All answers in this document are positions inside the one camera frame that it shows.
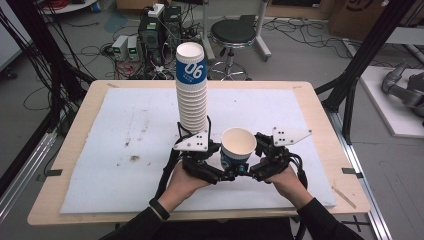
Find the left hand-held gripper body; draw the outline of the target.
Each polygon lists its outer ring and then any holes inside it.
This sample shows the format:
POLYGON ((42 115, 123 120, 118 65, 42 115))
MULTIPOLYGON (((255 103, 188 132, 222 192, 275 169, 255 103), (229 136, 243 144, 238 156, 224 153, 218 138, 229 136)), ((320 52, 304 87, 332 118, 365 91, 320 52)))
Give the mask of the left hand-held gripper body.
POLYGON ((210 184, 217 184, 219 181, 213 172, 215 167, 207 163, 209 159, 207 157, 208 142, 210 140, 207 139, 207 134, 201 131, 192 137, 175 143, 173 149, 180 152, 179 159, 182 161, 183 169, 189 175, 210 184))

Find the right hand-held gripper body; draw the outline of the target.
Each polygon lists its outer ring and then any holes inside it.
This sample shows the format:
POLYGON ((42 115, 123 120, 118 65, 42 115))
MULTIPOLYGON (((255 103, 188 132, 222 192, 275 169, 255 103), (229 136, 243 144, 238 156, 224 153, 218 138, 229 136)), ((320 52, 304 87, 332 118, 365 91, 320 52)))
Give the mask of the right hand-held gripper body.
POLYGON ((285 170, 290 163, 297 168, 297 177, 300 182, 307 182, 307 176, 303 169, 302 158, 289 151, 288 145, 293 145, 306 137, 310 136, 312 131, 309 129, 299 128, 279 128, 272 129, 272 140, 269 156, 265 157, 260 163, 262 164, 263 176, 257 181, 264 181, 285 170))

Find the blue banded paper cup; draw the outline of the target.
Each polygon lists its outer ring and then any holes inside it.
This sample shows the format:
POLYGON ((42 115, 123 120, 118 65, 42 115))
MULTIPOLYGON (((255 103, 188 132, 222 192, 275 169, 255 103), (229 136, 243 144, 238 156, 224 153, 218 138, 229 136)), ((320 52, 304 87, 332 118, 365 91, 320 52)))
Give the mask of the blue banded paper cup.
POLYGON ((221 166, 229 170, 239 164, 245 164, 256 149, 255 136, 243 128, 227 129, 221 136, 221 166))

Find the black wire cup holder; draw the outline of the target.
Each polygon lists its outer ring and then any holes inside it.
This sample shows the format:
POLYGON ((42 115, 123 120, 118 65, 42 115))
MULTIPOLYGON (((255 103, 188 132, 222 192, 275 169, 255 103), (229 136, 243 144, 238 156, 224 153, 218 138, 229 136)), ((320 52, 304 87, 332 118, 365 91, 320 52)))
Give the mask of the black wire cup holder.
MULTIPOLYGON (((206 117, 207 123, 205 124, 204 129, 202 132, 205 132, 207 134, 207 139, 211 139, 211 119, 209 116, 206 117)), ((185 128, 180 122, 177 123, 178 133, 179 133, 179 139, 187 139, 189 137, 192 137, 196 134, 198 134, 198 131, 190 131, 187 128, 185 128)))

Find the stack of ribbed paper cups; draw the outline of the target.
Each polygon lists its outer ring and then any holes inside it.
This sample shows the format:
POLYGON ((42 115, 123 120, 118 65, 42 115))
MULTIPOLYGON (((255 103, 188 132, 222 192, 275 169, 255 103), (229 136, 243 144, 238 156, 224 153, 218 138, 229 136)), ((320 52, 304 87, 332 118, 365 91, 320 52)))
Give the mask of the stack of ribbed paper cups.
POLYGON ((207 70, 203 47, 182 43, 176 52, 176 91, 181 125, 191 133, 207 128, 207 70))

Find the person's left hand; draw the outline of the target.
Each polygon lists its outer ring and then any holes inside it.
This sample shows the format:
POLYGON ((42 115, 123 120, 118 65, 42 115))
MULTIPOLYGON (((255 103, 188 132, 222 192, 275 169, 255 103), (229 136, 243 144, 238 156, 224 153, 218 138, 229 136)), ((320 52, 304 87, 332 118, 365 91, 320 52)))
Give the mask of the person's left hand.
POLYGON ((206 186, 209 186, 208 182, 190 176, 183 169, 182 163, 178 162, 172 172, 170 182, 158 202, 168 213, 171 213, 198 189, 206 186))

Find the black wristband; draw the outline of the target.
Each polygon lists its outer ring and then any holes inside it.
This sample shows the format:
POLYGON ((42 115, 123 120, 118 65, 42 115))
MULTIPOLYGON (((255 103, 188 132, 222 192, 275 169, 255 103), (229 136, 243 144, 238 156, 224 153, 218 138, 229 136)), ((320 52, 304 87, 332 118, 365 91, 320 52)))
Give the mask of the black wristband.
POLYGON ((149 201, 149 205, 153 210, 156 211, 162 220, 167 220, 170 217, 171 210, 166 201, 152 198, 149 201))

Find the thin wooden stick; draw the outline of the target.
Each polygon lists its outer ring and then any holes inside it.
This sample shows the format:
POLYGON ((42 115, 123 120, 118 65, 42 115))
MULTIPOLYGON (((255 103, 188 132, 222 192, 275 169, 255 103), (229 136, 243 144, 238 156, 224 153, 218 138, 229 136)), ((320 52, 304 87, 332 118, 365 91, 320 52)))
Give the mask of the thin wooden stick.
POLYGON ((342 199, 344 199, 353 209, 356 209, 356 204, 351 201, 343 192, 341 192, 338 188, 332 186, 332 189, 337 193, 342 199))

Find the white foam table mat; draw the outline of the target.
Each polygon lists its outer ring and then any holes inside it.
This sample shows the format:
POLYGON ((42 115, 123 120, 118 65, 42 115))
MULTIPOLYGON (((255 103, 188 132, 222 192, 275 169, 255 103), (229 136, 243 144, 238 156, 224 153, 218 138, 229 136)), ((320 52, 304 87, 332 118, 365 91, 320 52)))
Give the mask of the white foam table mat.
MULTIPOLYGON (((311 129, 294 90, 208 89, 211 138, 232 127, 272 135, 274 127, 311 129)), ((157 191, 179 137, 174 88, 109 89, 85 141, 60 209, 62 214, 141 212, 157 191)), ((300 155, 308 191, 324 206, 336 200, 312 136, 288 146, 300 155)), ((197 190, 177 211, 291 209, 272 185, 249 177, 197 190)))

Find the black round stool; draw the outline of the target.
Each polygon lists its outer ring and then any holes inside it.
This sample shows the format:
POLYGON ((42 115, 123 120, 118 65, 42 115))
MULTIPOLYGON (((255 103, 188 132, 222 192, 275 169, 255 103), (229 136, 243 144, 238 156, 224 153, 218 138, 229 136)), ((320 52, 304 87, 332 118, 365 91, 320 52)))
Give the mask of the black round stool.
POLYGON ((212 25, 210 36, 222 47, 220 55, 227 54, 227 58, 210 67, 208 79, 249 81, 247 70, 234 62, 234 50, 249 47, 254 43, 256 32, 253 26, 243 20, 225 19, 212 25))

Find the white floor board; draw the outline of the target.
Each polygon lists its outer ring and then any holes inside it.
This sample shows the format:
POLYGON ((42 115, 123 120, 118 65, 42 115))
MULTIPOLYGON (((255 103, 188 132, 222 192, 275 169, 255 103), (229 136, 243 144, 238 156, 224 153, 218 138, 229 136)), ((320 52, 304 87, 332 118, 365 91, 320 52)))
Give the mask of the white floor board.
POLYGON ((390 71, 390 67, 369 66, 361 76, 362 85, 393 136, 424 139, 424 118, 381 90, 383 79, 390 71))

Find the grey power supply unit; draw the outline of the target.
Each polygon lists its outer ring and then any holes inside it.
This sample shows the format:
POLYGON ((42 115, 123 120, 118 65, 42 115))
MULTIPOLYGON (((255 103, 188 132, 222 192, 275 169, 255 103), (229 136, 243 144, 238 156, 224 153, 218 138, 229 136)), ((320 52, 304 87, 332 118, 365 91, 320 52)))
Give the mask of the grey power supply unit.
POLYGON ((136 36, 129 36, 128 37, 128 55, 131 61, 138 61, 139 56, 139 46, 138 46, 138 39, 136 36))
POLYGON ((119 36, 112 45, 115 58, 118 61, 124 61, 128 56, 128 37, 126 35, 119 36))

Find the black computer tower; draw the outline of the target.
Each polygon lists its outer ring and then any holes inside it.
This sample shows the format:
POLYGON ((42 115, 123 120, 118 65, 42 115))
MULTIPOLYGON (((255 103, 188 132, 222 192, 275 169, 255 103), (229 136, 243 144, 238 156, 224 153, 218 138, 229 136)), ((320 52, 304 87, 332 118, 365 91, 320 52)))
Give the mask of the black computer tower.
POLYGON ((159 18, 149 17, 147 7, 140 17, 139 39, 145 62, 150 66, 162 66, 165 50, 175 50, 182 42, 181 7, 165 5, 159 18))

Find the white power strip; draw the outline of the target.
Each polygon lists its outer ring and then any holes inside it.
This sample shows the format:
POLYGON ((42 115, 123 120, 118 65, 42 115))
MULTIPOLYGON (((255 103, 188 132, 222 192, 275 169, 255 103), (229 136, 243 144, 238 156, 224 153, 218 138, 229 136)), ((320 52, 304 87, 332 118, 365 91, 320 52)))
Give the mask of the white power strip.
POLYGON ((164 4, 156 3, 153 5, 153 9, 148 11, 148 16, 159 18, 164 8, 165 8, 164 4))

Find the aluminium floor rail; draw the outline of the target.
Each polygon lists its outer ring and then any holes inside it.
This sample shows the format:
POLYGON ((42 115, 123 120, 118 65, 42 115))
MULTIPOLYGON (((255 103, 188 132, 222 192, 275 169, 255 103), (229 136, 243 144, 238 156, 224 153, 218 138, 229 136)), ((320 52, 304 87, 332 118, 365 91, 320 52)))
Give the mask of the aluminium floor rail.
POLYGON ((22 167, 12 178, 5 192, 0 196, 0 224, 7 218, 7 215, 14 207, 20 195, 24 192, 31 178, 53 147, 56 138, 56 130, 45 133, 36 145, 30 148, 29 153, 22 157, 24 160, 22 167))
POLYGON ((358 178, 359 183, 364 190, 365 196, 370 203, 370 211, 367 213, 367 217, 371 224, 371 228, 377 240, 393 240, 389 228, 385 222, 385 219, 379 209, 378 203, 372 193, 372 189, 367 181, 365 172, 361 166, 359 158, 352 145, 349 145, 345 137, 342 135, 342 120, 338 113, 326 112, 327 117, 333 126, 333 129, 337 135, 337 138, 350 162, 354 175, 358 178))

